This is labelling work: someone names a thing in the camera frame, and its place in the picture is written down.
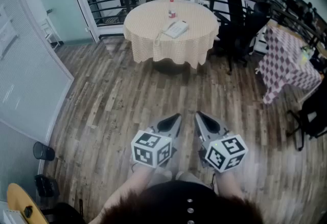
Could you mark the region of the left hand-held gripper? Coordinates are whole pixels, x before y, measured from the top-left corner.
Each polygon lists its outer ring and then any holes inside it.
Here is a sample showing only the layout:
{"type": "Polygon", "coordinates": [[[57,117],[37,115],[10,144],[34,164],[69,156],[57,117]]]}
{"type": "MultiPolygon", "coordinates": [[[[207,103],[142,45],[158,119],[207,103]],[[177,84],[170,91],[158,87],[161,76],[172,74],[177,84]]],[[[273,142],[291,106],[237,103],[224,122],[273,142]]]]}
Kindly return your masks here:
{"type": "Polygon", "coordinates": [[[139,130],[131,141],[133,161],[142,165],[164,168],[177,151],[182,116],[180,113],[153,120],[145,130],[139,130]]]}

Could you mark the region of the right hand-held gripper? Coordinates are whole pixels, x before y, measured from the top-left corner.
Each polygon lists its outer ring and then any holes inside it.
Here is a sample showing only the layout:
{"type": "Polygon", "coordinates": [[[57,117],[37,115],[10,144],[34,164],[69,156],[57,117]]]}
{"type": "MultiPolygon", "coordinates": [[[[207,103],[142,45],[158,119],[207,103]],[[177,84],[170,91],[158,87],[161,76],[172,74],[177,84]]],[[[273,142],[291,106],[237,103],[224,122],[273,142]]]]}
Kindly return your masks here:
{"type": "Polygon", "coordinates": [[[212,167],[223,173],[237,167],[248,152],[242,137],[212,115],[197,111],[195,128],[201,142],[198,154],[204,168],[212,167]]]}

